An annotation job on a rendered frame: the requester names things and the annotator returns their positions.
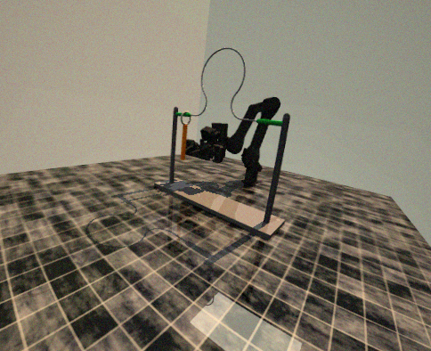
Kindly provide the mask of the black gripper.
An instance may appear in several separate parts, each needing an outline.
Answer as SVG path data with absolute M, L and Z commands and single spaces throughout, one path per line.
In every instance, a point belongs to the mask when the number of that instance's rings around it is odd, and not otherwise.
M 217 142 L 213 146 L 208 141 L 200 142 L 199 145 L 192 139 L 186 139 L 185 154 L 208 161 L 214 156 L 213 162 L 221 163 L 224 159 L 224 147 Z

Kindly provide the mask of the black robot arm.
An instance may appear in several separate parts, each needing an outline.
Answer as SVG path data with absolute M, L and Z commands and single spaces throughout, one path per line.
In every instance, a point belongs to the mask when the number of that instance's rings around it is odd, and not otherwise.
M 248 106 L 248 110 L 244 115 L 244 119 L 255 119 L 258 112 L 261 112 L 262 116 L 260 119 L 271 120 L 272 117 L 278 112 L 281 102 L 277 97 L 265 98 L 258 104 L 251 104 Z M 240 126 L 231 137 L 228 136 L 228 124 L 212 123 L 211 127 L 204 127 L 200 130 L 201 139 L 200 142 L 208 141 L 210 146 L 216 144 L 224 147 L 224 157 L 226 150 L 232 154 L 238 154 L 241 152 L 245 136 L 253 121 L 242 120 Z M 264 136 L 269 125 L 258 124 L 256 131 L 253 135 L 252 142 L 248 148 L 244 148 L 241 154 L 242 162 L 246 169 L 245 179 L 242 182 L 248 184 L 258 184 L 257 181 L 258 172 L 261 172 L 262 167 L 259 163 L 259 148 L 264 140 Z M 218 140 L 218 141 L 217 141 Z

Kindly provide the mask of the orange rectangular bar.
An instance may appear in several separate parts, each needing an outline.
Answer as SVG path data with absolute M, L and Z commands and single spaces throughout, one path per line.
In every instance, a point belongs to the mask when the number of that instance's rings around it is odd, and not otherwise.
M 185 111 L 183 114 L 185 113 L 190 113 L 188 111 Z M 182 132 L 182 145 L 181 145 L 181 160 L 185 159 L 185 147 L 186 147 L 186 135 L 187 135 L 187 125 L 190 123 L 191 121 L 191 116 L 190 116 L 190 120 L 187 124 L 185 124 L 183 122 L 183 114 L 181 115 L 181 121 L 183 123 L 183 132 Z

